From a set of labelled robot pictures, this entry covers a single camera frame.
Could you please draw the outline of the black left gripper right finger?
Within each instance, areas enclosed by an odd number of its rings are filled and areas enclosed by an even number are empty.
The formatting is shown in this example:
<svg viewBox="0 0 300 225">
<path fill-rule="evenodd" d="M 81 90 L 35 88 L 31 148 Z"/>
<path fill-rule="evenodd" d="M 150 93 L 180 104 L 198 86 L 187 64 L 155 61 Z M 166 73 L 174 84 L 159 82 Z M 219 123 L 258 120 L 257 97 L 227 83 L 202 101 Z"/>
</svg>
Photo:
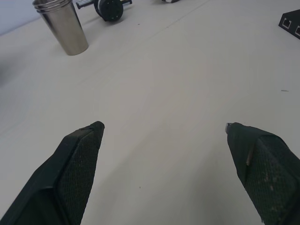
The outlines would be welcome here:
<svg viewBox="0 0 300 225">
<path fill-rule="evenodd" d="M 300 159 L 277 135 L 227 123 L 237 175 L 265 225 L 300 225 Z"/>
</svg>

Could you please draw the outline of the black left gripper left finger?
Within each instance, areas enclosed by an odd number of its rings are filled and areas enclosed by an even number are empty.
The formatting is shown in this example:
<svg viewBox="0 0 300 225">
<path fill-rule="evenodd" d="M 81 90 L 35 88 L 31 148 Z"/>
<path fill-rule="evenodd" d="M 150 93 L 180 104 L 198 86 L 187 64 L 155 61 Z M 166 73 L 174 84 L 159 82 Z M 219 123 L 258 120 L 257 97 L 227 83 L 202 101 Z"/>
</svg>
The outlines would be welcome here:
<svg viewBox="0 0 300 225">
<path fill-rule="evenodd" d="M 80 225 L 104 129 L 96 121 L 65 136 L 31 175 L 0 225 Z"/>
</svg>

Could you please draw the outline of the stainless steel cup stack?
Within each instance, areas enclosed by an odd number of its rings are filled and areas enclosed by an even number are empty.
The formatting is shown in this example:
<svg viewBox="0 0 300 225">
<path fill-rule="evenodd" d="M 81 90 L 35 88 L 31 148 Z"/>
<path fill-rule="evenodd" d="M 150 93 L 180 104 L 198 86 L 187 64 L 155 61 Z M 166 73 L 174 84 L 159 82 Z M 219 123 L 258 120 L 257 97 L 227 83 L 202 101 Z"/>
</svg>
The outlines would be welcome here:
<svg viewBox="0 0 300 225">
<path fill-rule="evenodd" d="M 34 0 L 32 4 L 67 55 L 78 55 L 88 49 L 73 0 Z"/>
</svg>

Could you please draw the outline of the black round motor part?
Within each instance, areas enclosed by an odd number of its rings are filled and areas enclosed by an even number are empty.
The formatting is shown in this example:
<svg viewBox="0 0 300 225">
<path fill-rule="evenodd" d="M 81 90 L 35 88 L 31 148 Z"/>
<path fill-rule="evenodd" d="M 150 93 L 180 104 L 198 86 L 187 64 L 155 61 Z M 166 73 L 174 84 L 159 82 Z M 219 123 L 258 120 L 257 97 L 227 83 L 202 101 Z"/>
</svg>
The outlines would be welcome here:
<svg viewBox="0 0 300 225">
<path fill-rule="evenodd" d="M 123 15 L 123 5 L 120 0 L 94 0 L 94 8 L 105 22 L 118 21 Z"/>
</svg>

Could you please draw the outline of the black network switch box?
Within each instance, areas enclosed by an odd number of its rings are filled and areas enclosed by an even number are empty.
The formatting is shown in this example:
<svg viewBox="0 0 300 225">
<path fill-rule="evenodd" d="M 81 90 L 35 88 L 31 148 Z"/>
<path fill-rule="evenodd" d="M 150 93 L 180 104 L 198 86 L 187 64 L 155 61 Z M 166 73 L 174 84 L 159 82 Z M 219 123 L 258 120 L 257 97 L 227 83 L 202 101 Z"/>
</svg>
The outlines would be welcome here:
<svg viewBox="0 0 300 225">
<path fill-rule="evenodd" d="M 283 13 L 278 26 L 300 40 L 300 9 Z"/>
</svg>

